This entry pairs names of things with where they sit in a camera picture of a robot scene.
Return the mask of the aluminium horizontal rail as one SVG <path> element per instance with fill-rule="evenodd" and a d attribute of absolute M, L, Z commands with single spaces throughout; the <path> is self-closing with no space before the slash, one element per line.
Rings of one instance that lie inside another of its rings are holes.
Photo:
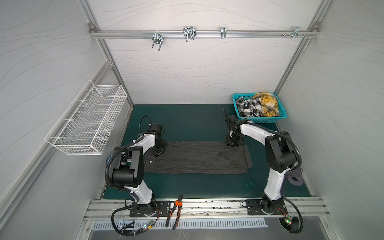
<path fill-rule="evenodd" d="M 227 30 L 225 39 L 260 39 L 260 38 L 284 38 L 293 30 Z M 317 38 L 319 31 L 300 30 L 302 34 L 308 34 L 308 38 Z M 97 31 L 90 33 L 93 39 L 151 39 L 153 34 L 159 33 L 164 39 L 183 39 L 183 31 Z M 221 30 L 196 30 L 195 39 L 221 39 Z"/>

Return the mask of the dark grey striped shirt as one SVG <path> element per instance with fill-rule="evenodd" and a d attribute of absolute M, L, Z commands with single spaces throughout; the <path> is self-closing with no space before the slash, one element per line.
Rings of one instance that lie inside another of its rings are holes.
<path fill-rule="evenodd" d="M 246 145 L 225 142 L 170 142 L 159 156 L 144 154 L 144 171 L 159 174 L 241 175 L 253 167 Z"/>

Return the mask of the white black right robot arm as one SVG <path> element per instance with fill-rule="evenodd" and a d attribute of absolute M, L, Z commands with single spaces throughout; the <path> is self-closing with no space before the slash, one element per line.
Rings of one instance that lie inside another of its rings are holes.
<path fill-rule="evenodd" d="M 226 135 L 228 146 L 242 145 L 244 136 L 265 146 L 269 176 L 260 208 L 263 213 L 271 215 L 283 203 L 283 187 L 287 174 L 301 167 L 301 154 L 288 132 L 273 131 L 252 121 L 240 121 L 234 115 L 228 116 L 226 111 L 223 113 L 229 131 Z"/>

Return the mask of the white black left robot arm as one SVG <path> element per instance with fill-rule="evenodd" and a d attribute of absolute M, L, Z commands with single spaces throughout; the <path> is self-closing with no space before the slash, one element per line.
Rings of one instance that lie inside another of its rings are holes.
<path fill-rule="evenodd" d="M 127 192 L 134 199 L 133 210 L 139 217 L 153 216 L 156 198 L 144 181 L 144 154 L 155 157 L 167 147 L 162 138 L 162 126 L 150 124 L 149 129 L 125 146 L 117 146 L 106 161 L 105 180 L 110 188 Z"/>

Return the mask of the metal bracket with screws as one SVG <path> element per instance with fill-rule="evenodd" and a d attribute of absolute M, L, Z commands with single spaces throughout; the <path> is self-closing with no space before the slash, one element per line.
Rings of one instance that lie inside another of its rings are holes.
<path fill-rule="evenodd" d="M 284 38 L 291 38 L 291 39 L 294 39 L 294 38 L 308 38 L 309 35 L 308 34 L 302 34 L 300 32 L 300 28 L 299 27 L 296 27 L 290 34 L 288 35 L 285 35 L 285 34 L 282 34 L 282 36 Z"/>

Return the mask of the yellow plaid shirt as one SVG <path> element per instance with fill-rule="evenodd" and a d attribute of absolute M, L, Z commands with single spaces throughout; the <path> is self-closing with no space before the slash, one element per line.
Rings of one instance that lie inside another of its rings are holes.
<path fill-rule="evenodd" d="M 277 97 L 271 93 L 257 93 L 253 96 L 253 99 L 260 98 L 262 103 L 262 117 L 272 118 L 279 117 L 280 112 L 278 109 L 279 102 Z"/>

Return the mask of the black round fan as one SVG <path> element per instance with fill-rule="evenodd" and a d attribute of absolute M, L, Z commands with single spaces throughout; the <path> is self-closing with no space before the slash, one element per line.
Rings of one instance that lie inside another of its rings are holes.
<path fill-rule="evenodd" d="M 279 218 L 281 226 L 292 234 L 299 234 L 303 230 L 303 219 L 298 217 L 281 217 Z"/>

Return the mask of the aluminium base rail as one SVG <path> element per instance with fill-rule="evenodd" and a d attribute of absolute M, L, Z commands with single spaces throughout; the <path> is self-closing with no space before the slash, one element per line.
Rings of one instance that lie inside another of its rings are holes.
<path fill-rule="evenodd" d="M 320 197 L 290 198 L 304 217 L 330 216 Z M 107 220 L 114 210 L 125 206 L 124 200 L 92 200 L 85 213 L 85 220 Z M 184 199 L 181 216 L 185 218 L 234 218 L 248 217 L 246 200 L 229 199 Z"/>

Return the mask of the teal plastic basket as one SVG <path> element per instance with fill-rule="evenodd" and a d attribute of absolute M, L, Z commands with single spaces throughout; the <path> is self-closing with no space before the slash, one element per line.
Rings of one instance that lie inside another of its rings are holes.
<path fill-rule="evenodd" d="M 280 99 L 272 93 L 233 94 L 232 99 L 240 120 L 265 124 L 276 123 L 288 116 Z"/>

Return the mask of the black white plaid shirt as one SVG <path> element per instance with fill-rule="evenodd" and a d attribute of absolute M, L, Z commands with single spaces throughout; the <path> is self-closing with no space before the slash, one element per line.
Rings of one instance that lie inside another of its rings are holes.
<path fill-rule="evenodd" d="M 262 117 L 262 103 L 260 98 L 255 99 L 245 99 L 240 97 L 235 100 L 238 113 L 240 117 L 243 118 L 256 118 Z"/>

